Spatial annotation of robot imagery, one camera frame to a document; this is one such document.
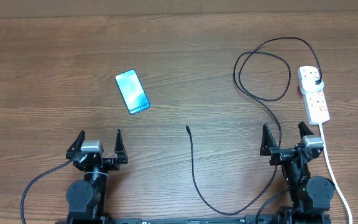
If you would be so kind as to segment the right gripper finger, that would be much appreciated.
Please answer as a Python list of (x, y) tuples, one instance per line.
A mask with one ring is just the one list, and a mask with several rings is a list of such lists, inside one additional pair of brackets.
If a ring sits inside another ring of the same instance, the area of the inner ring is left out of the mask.
[(262, 126), (262, 142), (260, 146), (260, 155), (271, 156), (272, 151), (277, 149), (278, 149), (277, 143), (273, 137), (273, 134), (268, 124), (264, 124)]
[(313, 135), (314, 133), (307, 127), (304, 121), (298, 124), (298, 129), (300, 132), (300, 137), (303, 138), (304, 136)]

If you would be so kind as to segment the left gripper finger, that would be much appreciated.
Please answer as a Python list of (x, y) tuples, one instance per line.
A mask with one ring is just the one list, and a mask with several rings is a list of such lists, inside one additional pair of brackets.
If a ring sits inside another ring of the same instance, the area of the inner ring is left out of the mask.
[(117, 155), (117, 161), (120, 164), (127, 164), (128, 163), (128, 156), (125, 150), (123, 141), (122, 141), (122, 133), (120, 129), (117, 129), (116, 135), (116, 145), (114, 148), (114, 152)]
[(80, 151), (81, 145), (84, 140), (85, 140), (85, 131), (81, 130), (76, 140), (73, 142), (73, 144), (68, 148), (66, 152), (67, 159), (74, 158), (75, 154)]

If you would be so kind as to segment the blue Galaxy smartphone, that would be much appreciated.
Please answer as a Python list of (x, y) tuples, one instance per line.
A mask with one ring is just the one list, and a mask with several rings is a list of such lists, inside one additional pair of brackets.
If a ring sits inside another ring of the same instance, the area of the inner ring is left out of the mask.
[(150, 101), (134, 69), (116, 75), (115, 80), (129, 114), (150, 108)]

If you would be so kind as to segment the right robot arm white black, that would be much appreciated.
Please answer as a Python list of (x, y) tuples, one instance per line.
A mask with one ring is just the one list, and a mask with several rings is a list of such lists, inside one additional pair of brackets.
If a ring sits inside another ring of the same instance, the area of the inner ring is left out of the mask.
[[(271, 166), (280, 166), (287, 182), (287, 189), (266, 201), (255, 216), (259, 223), (330, 223), (331, 199), (336, 189), (332, 180), (311, 176), (308, 163), (317, 159), (323, 151), (323, 140), (313, 134), (304, 122), (298, 124), (300, 142), (293, 148), (280, 149), (267, 124), (262, 128), (261, 156), (269, 156)], [(262, 215), (262, 210), (275, 199), (288, 193), (290, 207), (282, 207), (273, 215)]]

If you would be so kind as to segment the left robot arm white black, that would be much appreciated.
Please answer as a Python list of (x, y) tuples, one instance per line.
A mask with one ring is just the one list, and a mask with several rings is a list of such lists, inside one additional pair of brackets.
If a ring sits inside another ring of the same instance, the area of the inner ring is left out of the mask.
[(116, 157), (103, 156), (100, 140), (86, 140), (85, 131), (68, 148), (66, 158), (73, 166), (84, 172), (82, 180), (72, 183), (66, 193), (69, 204), (67, 223), (114, 223), (112, 216), (104, 211), (108, 184), (108, 172), (119, 170), (128, 163), (122, 142), (121, 130), (117, 130), (114, 152)]

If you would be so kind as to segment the white charger plug adapter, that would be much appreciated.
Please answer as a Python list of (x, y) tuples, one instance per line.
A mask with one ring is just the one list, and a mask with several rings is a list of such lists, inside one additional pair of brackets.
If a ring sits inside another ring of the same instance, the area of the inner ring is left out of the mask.
[(300, 91), (302, 92), (302, 94), (308, 94), (323, 90), (324, 82), (321, 81), (319, 84), (317, 84), (316, 82), (318, 80), (318, 77), (301, 77)]

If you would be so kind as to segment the white power strip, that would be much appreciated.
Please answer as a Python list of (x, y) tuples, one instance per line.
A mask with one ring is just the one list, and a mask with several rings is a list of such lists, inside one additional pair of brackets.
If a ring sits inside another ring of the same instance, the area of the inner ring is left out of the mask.
[[(300, 67), (298, 69), (299, 87), (301, 77), (320, 78), (319, 70), (316, 67), (312, 66)], [(330, 120), (329, 111), (323, 90), (308, 94), (302, 94), (302, 96), (309, 124), (319, 125)]]

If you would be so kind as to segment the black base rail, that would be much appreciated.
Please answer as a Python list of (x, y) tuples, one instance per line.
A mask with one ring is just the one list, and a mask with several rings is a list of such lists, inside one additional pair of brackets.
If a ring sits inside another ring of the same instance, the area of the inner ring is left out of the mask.
[[(294, 215), (295, 221), (291, 223), (304, 223), (304, 224), (317, 224), (317, 223), (330, 223), (331, 219), (329, 215), (325, 215), (324, 219), (311, 218), (309, 220), (306, 217), (301, 218), (299, 215)], [(62, 220), (55, 222), (56, 224), (72, 223), (68, 220)], [(107, 221), (74, 221), (73, 223), (109, 223)], [(246, 215), (244, 218), (178, 218), (178, 219), (156, 219), (156, 220), (142, 220), (140, 218), (117, 218), (110, 223), (115, 224), (273, 224), (273, 223), (290, 223), (283, 219), (279, 220), (276, 215), (260, 215), (258, 221), (256, 221), (256, 215)]]

